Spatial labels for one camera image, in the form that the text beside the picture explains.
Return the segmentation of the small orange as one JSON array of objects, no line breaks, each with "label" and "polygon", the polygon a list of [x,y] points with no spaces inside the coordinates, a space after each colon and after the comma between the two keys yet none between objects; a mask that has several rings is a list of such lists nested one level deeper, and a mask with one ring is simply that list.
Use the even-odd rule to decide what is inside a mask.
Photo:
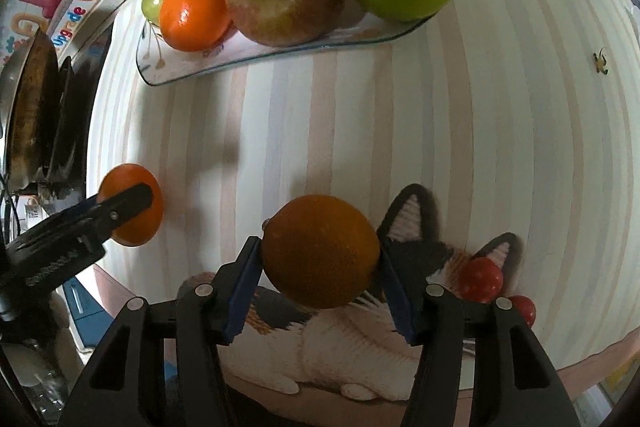
[{"label": "small orange", "polygon": [[163,0],[160,7],[160,32],[178,51],[211,49],[230,26],[226,0]]},{"label": "small orange", "polygon": [[160,184],[148,169],[138,164],[122,164],[114,167],[102,180],[97,202],[127,190],[127,188],[145,183],[151,187],[153,199],[151,207],[139,216],[126,222],[112,233],[112,239],[122,246],[134,247],[148,243],[160,228],[164,217],[164,199]]}]

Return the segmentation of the dark brownish orange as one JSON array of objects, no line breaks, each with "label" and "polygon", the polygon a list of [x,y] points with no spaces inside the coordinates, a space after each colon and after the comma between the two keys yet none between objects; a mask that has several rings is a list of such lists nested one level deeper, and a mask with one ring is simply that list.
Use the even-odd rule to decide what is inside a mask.
[{"label": "dark brownish orange", "polygon": [[372,283],[380,257],[375,229],[330,195],[299,196],[262,227],[262,264],[288,299],[308,308],[347,305]]}]

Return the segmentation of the cherry tomato lower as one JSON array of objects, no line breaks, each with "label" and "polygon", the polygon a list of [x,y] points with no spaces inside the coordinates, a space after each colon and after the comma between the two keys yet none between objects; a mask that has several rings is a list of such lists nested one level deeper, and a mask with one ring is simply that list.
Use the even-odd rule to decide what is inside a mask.
[{"label": "cherry tomato lower", "polygon": [[532,327],[537,317],[537,309],[532,299],[523,295],[514,295],[510,297],[512,305],[518,309],[525,323]]}]

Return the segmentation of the cherry tomato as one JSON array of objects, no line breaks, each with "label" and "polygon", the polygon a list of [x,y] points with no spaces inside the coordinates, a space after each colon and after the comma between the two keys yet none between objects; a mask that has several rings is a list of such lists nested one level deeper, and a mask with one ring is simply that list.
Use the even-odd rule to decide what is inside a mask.
[{"label": "cherry tomato", "polygon": [[523,295],[514,295],[510,297],[512,305],[518,309],[525,323],[532,327],[537,317],[537,309],[532,299]]},{"label": "cherry tomato", "polygon": [[501,291],[502,271],[487,257],[471,260],[459,275],[459,293],[462,299],[473,303],[490,303]]}]

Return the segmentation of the cherry tomato upper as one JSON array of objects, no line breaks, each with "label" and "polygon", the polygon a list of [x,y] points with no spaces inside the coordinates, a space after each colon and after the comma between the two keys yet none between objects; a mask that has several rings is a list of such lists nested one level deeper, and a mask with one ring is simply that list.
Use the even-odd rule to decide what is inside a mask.
[{"label": "cherry tomato upper", "polygon": [[459,275],[459,293],[462,299],[473,303],[490,303],[501,291],[502,271],[487,257],[471,260]]}]

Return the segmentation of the steel wok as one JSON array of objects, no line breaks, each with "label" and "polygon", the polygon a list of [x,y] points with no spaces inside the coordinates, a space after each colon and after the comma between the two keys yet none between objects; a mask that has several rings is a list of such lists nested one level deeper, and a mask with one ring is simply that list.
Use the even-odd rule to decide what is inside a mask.
[{"label": "steel wok", "polygon": [[53,43],[38,30],[1,73],[1,173],[9,192],[24,190],[48,168],[63,91]]}]

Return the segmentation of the floral oval ceramic plate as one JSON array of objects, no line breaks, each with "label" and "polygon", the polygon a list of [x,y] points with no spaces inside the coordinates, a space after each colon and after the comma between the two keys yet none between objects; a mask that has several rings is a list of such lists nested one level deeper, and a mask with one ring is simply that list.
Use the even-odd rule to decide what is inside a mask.
[{"label": "floral oval ceramic plate", "polygon": [[146,84],[161,86],[192,76],[219,72],[282,55],[389,42],[411,34],[425,23],[426,20],[416,20],[411,23],[388,22],[363,11],[355,0],[345,0],[343,11],[333,30],[311,42],[287,48],[272,48],[246,38],[231,27],[213,49],[182,52],[168,46],[160,32],[160,26],[151,24],[144,17],[144,25],[138,41],[136,65]]}]

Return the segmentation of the striped cat table mat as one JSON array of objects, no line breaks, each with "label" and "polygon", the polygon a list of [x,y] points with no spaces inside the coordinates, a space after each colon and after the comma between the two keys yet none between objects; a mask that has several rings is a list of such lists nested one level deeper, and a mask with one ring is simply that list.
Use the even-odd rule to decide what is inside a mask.
[{"label": "striped cat table mat", "polygon": [[[84,281],[108,312],[175,297],[288,200],[328,193],[382,220],[406,185],[468,251],[524,243],[515,289],[571,395],[639,349],[639,22],[630,0],[454,0],[390,43],[150,87],[141,0],[119,10],[96,92],[88,187],[136,162],[165,219],[108,243]],[[604,49],[608,75],[592,54]]]}]

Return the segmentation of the small green fruit stem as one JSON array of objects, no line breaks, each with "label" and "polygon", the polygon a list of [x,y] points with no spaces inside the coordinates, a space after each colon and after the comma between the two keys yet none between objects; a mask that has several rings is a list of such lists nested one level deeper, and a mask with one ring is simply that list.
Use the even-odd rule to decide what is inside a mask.
[{"label": "small green fruit stem", "polygon": [[608,59],[604,54],[604,49],[601,48],[598,52],[592,54],[594,67],[598,74],[608,75]]}]

